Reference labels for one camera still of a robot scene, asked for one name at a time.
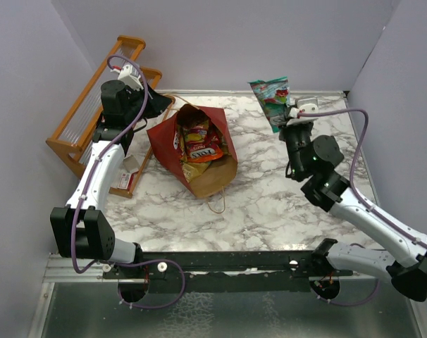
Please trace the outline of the teal Fox's mint candy bag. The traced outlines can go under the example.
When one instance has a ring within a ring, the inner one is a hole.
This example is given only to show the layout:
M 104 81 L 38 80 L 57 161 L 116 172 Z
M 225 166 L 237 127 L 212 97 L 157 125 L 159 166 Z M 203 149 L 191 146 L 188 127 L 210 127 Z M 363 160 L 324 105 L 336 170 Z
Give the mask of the teal Fox's mint candy bag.
M 286 108 L 290 105 L 290 86 L 287 77 L 273 80 L 248 82 L 272 132 L 279 131 L 279 125 L 286 121 Z

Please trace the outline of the orange Fox's fruits candy bag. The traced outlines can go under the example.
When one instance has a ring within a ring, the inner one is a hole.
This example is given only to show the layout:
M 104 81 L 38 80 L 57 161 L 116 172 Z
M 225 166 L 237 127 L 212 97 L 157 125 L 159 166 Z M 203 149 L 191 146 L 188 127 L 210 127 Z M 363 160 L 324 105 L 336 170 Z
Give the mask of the orange Fox's fruits candy bag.
M 215 161 L 224 155 L 218 133 L 209 118 L 182 125 L 182 138 L 189 163 Z

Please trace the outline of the red paper bag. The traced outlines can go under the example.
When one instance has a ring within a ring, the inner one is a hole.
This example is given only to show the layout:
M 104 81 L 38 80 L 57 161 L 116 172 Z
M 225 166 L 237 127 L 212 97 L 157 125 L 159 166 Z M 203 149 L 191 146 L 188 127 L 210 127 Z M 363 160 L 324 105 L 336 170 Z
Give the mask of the red paper bag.
M 211 161 L 211 165 L 201 176 L 187 182 L 180 164 L 181 161 L 188 162 L 182 125 L 201 118 L 211 120 L 220 138 L 224 155 Z M 238 159 L 224 109 L 198 106 L 184 101 L 170 118 L 149 129 L 147 135 L 157 161 L 198 199 L 207 200 L 214 194 L 223 194 L 224 189 L 235 179 Z

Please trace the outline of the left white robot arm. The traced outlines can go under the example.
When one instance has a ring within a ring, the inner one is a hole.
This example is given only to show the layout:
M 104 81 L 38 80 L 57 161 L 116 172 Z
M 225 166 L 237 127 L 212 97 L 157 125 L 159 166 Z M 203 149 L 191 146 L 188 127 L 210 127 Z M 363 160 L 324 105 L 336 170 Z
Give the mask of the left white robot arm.
M 101 85 L 102 112 L 87 167 L 65 206 L 53 208 L 50 215 L 62 257 L 119 263 L 121 272 L 130 278 L 142 273 L 140 245 L 116 238 L 104 215 L 104 205 L 135 136 L 134 126 L 159 117 L 171 103 L 150 86 L 133 89 L 121 80 Z

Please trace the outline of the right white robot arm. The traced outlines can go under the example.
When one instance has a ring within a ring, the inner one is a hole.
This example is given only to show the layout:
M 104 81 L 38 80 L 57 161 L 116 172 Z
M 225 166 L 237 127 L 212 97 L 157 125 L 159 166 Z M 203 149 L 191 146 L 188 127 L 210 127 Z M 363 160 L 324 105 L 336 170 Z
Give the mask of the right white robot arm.
M 405 297 L 427 299 L 427 234 L 405 225 L 369 199 L 355 192 L 351 182 L 335 168 L 344 156 L 332 136 L 311 138 L 313 122 L 284 125 L 280 139 L 289 162 L 286 176 L 303 182 L 306 199 L 337 218 L 346 220 L 381 245 L 363 249 L 325 239 L 314 251 L 313 270 L 328 275 L 351 270 L 387 281 Z

